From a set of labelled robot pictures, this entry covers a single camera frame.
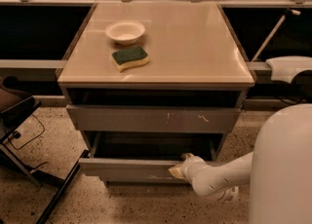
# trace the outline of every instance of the drawer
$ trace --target drawer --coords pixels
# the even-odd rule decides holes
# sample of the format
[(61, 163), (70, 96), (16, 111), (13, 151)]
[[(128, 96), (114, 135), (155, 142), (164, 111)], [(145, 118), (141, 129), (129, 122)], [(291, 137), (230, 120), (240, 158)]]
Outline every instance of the drawer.
[(209, 163), (215, 159), (222, 134), (104, 132), (94, 134), (91, 158), (79, 160), (82, 171), (107, 182), (185, 183), (168, 168), (190, 152)]
[(239, 108), (67, 106), (79, 131), (232, 132)]

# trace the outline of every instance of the white bowl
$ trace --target white bowl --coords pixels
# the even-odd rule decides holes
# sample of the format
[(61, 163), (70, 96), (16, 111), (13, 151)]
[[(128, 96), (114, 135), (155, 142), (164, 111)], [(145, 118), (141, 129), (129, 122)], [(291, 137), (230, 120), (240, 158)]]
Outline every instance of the white bowl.
[(116, 21), (105, 28), (108, 38), (123, 46), (134, 44), (144, 32), (144, 25), (134, 20)]

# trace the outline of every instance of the green sponge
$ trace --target green sponge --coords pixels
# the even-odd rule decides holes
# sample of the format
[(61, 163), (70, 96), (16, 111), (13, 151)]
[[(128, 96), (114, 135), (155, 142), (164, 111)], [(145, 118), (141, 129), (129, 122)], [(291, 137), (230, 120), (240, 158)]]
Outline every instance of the green sponge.
[(148, 54), (141, 46), (117, 51), (112, 56), (112, 61), (120, 72), (128, 68), (142, 66), (148, 62)]

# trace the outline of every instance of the countertop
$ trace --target countertop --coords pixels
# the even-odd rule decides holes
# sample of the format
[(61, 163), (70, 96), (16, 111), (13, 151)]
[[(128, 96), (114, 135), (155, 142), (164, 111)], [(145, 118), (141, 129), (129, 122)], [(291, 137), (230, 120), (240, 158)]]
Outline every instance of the countertop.
[[(105, 27), (117, 20), (137, 20), (146, 27), (136, 43), (149, 55), (142, 67), (118, 72)], [(117, 1), (97, 4), (58, 82), (226, 84), (251, 86), (254, 79), (216, 2)]]

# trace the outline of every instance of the cabinet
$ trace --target cabinet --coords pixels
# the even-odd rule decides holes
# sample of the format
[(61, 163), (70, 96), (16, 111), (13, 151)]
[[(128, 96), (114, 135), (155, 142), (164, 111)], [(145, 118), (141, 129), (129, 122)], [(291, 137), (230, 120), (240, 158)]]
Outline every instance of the cabinet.
[[(105, 27), (138, 20), (149, 63), (119, 73)], [(108, 182), (182, 183), (168, 168), (191, 152), (215, 161), (254, 84), (214, 2), (102, 2), (58, 83), (90, 150), (87, 175)]]

